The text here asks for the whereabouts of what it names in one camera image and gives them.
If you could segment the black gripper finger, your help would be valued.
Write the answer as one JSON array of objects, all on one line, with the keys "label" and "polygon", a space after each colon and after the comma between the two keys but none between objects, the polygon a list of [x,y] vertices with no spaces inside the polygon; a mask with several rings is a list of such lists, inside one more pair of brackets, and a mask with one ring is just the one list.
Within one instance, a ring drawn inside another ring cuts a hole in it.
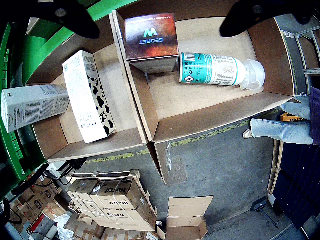
[{"label": "black gripper finger", "polygon": [[234,37],[265,20],[287,14],[293,15],[299,24],[306,25],[319,9],[318,0],[240,0],[220,26],[220,36]]},{"label": "black gripper finger", "polygon": [[34,0],[29,16],[59,24],[84,38],[97,39],[100,36],[99,27],[77,0]]}]

